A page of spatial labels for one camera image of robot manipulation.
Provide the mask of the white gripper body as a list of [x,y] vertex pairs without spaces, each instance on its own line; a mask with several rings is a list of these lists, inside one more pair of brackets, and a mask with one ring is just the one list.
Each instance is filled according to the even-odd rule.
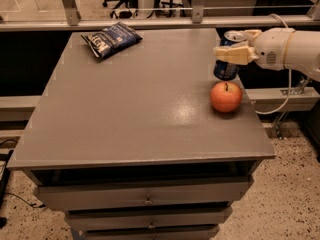
[[293,28],[271,28],[262,32],[254,41],[258,55],[256,64],[263,69],[283,70],[286,53],[294,33]]

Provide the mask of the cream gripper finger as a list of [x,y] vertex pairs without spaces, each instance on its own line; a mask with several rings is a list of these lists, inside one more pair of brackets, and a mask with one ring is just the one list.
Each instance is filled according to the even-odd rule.
[[259,58],[255,48],[250,46],[247,41],[231,46],[217,46],[213,49],[213,54],[219,61],[237,65],[248,65]]
[[243,34],[246,37],[246,40],[248,41],[249,45],[253,45],[255,39],[262,33],[260,29],[249,29],[249,30],[244,30]]

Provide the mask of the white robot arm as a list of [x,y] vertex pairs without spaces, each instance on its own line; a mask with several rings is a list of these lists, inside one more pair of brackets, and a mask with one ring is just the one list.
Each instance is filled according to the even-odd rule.
[[296,70],[320,81],[320,33],[293,28],[228,31],[224,37],[231,45],[216,46],[217,60],[236,65],[255,62],[259,67],[280,71]]

